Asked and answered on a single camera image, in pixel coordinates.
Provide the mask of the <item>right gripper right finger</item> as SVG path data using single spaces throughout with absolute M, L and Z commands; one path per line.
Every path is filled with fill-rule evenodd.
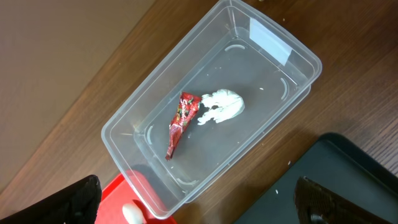
M 294 203 L 300 223 L 388 222 L 306 176 L 297 179 Z

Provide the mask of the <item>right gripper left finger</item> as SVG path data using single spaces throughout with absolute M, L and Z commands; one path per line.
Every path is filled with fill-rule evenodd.
M 1 219 L 1 224 L 94 224 L 102 197 L 100 180 L 89 175 Z

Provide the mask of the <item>white plastic spoon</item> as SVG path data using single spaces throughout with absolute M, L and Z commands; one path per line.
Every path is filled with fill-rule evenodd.
M 144 224 L 144 216 L 135 204 L 126 203 L 122 207 L 122 213 L 128 224 Z

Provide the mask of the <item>white napkin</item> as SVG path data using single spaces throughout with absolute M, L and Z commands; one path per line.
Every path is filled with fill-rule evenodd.
M 215 123 L 226 121 L 241 114 L 245 109 L 243 98 L 234 91 L 227 89 L 220 89 L 212 94 L 203 95 L 201 103 L 205 108 L 208 108 L 208 111 L 198 118 L 198 125 L 204 125 L 211 119 Z

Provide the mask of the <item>red snack wrapper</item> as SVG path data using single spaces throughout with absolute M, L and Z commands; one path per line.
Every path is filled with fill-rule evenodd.
M 182 134 L 200 109 L 201 97 L 181 92 L 177 111 L 169 124 L 169 146 L 165 159 L 171 160 Z

